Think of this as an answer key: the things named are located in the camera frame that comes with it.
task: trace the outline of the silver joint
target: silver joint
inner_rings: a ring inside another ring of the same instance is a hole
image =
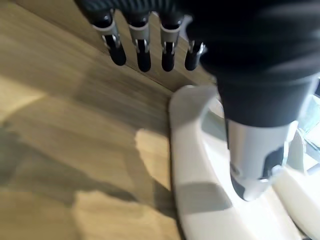
[[[139,45],[138,45],[138,40],[142,40],[142,39],[135,39],[134,40],[134,46],[135,46],[135,50],[136,53],[139,54],[140,53],[140,49],[139,49]],[[144,52],[147,53],[149,52],[149,44],[147,42],[146,39],[143,39],[143,44],[144,44]]]
[[[174,55],[175,54],[175,52],[176,52],[176,43],[175,42],[171,42],[172,43],[172,51],[170,52],[170,54],[171,55]],[[167,54],[167,42],[165,41],[165,42],[163,42],[163,44],[162,44],[162,52],[164,53],[164,54]]]
[[[95,25],[92,25],[92,27],[101,35],[102,40],[104,42],[104,45],[108,49],[110,49],[111,47],[107,44],[107,40],[106,40],[107,36],[112,36],[112,39],[113,39],[113,42],[114,42],[114,45],[116,48],[120,47],[120,45],[121,45],[120,36],[119,36],[119,32],[118,32],[118,28],[117,28],[115,20],[113,20],[111,25],[108,27],[101,28],[101,27],[97,27]]]
[[[194,53],[194,47],[195,47],[195,41],[189,41],[189,48],[188,48],[188,51],[189,53],[193,54]],[[200,45],[200,48],[199,50],[196,52],[197,55],[201,55],[204,50],[206,48],[206,45],[202,42],[201,45]]]
[[[135,46],[135,50],[137,53],[140,53],[138,40],[143,40],[144,43],[144,52],[149,52],[149,42],[150,42],[150,34],[149,34],[149,23],[142,27],[135,27],[129,25],[129,31],[132,39],[132,43]]]
[[[176,51],[176,47],[178,45],[178,39],[180,34],[180,26],[176,29],[166,29],[161,24],[160,25],[160,37],[161,37],[161,45],[162,45],[162,51],[164,54],[167,53],[166,47],[167,43],[172,43],[172,52],[171,54],[174,54]]]
[[[121,45],[119,36],[115,36],[115,35],[111,35],[111,36],[112,36],[112,40],[114,42],[115,47],[119,48],[120,45]],[[102,40],[103,40],[104,45],[106,46],[106,48],[110,50],[111,47],[107,43],[106,35],[102,35],[101,37],[102,37]]]

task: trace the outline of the wood grain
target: wood grain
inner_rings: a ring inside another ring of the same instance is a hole
[[[0,92],[1,240],[181,238],[171,91],[9,3]]]
[[[16,0],[27,10],[37,14],[45,20],[54,23],[65,30],[82,38],[89,44],[107,54],[106,47],[81,15],[73,0]],[[131,42],[128,25],[121,13],[116,13],[116,22],[120,32],[121,41],[127,56],[127,65],[139,72],[136,60],[136,50]],[[161,67],[160,24],[157,16],[152,14],[150,24],[150,52],[151,70],[142,73],[162,86],[176,91],[188,84],[209,84],[210,76],[199,66],[195,71],[187,71],[184,67],[188,43],[183,38],[179,39],[176,50],[175,67],[171,72],[165,72]]]

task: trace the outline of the white stand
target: white stand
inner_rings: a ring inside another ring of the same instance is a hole
[[[223,118],[214,86],[185,86],[169,112],[173,186],[187,240],[300,240],[283,205],[270,188],[245,202],[234,192]]]
[[[295,224],[311,239],[320,240],[320,172],[308,175],[304,163],[309,156],[304,144],[297,131],[289,148],[287,166],[273,188]]]

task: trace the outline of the robotic hand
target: robotic hand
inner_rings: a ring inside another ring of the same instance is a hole
[[[150,69],[148,16],[161,20],[162,67],[174,67],[185,14],[190,48],[217,78],[230,150],[233,188],[245,201],[259,197],[286,164],[297,119],[320,72],[320,2],[309,0],[75,0],[98,30],[117,65],[126,62],[114,10],[125,16],[139,68]],[[203,46],[207,52],[200,55]]]

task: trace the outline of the black robot finger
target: black robot finger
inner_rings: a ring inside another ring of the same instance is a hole
[[[148,72],[151,68],[149,32],[150,13],[123,12],[123,15],[128,23],[132,43],[136,50],[138,67],[142,72]]]
[[[104,45],[107,47],[110,57],[116,65],[126,63],[126,54],[113,16],[113,9],[105,11],[100,18],[92,22],[92,27],[101,35]]]
[[[159,18],[161,22],[161,65],[163,70],[170,72],[175,66],[176,47],[184,15],[180,13],[160,13]]]
[[[186,52],[186,56],[184,60],[185,69],[189,71],[196,69],[196,67],[199,64],[200,57],[204,52],[204,49],[205,49],[205,45],[203,42],[200,42],[200,41],[189,42],[189,48],[188,48],[188,51]]]

